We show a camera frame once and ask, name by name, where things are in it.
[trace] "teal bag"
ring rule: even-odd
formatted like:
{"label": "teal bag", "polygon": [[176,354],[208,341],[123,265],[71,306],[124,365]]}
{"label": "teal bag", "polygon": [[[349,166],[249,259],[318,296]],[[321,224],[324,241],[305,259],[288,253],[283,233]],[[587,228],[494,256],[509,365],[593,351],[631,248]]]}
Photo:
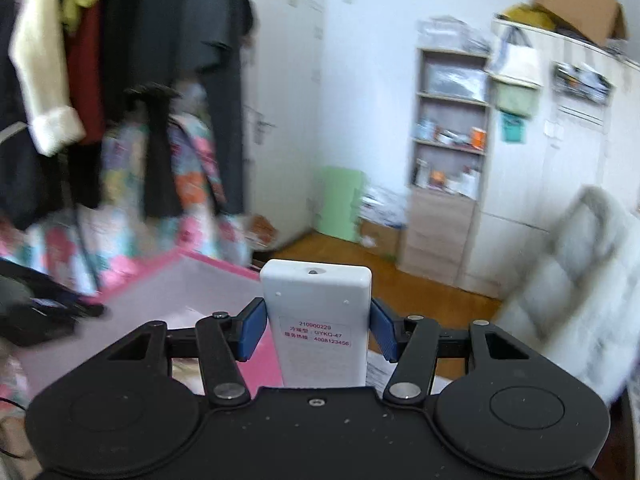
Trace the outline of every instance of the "teal bag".
{"label": "teal bag", "polygon": [[524,119],[522,117],[503,112],[502,139],[504,142],[524,143]]}

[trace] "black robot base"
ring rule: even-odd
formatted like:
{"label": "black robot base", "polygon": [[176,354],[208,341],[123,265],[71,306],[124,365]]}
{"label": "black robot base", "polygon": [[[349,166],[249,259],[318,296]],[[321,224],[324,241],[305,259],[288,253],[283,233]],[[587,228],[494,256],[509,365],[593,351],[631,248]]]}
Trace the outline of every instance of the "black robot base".
{"label": "black robot base", "polygon": [[[146,323],[33,400],[38,478],[595,478],[609,413],[587,386],[485,321],[446,330],[371,309],[398,361],[381,399],[363,387],[262,388],[251,400],[236,360],[265,329],[260,298],[193,329]],[[199,358],[204,396],[171,378],[178,357]],[[438,358],[464,358],[468,373],[432,396]]]}

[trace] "red garment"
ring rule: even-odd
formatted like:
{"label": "red garment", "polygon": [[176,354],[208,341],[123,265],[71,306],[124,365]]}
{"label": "red garment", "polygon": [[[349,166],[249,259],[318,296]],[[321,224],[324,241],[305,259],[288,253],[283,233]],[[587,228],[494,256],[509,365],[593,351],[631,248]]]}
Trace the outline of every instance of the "red garment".
{"label": "red garment", "polygon": [[80,144],[101,142],[106,122],[100,78],[100,2],[84,10],[76,34],[65,34],[65,46],[71,105],[86,132]]}

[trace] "yellow bag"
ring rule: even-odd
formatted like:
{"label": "yellow bag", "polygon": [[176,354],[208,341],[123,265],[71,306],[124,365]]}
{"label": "yellow bag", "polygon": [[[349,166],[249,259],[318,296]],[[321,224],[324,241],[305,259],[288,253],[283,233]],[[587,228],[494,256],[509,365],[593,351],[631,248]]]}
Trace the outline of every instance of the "yellow bag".
{"label": "yellow bag", "polygon": [[530,25],[531,27],[544,28],[545,30],[556,30],[556,24],[551,19],[550,14],[544,10],[534,9],[527,4],[519,4],[505,10],[502,15],[512,22]]}

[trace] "white sweater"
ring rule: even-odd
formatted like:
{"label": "white sweater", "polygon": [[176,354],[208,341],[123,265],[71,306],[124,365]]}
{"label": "white sweater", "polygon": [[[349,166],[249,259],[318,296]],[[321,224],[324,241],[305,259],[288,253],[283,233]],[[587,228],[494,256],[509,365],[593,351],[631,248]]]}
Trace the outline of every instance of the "white sweater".
{"label": "white sweater", "polygon": [[69,101],[60,0],[24,0],[9,56],[36,149],[51,156],[81,140],[84,127]]}

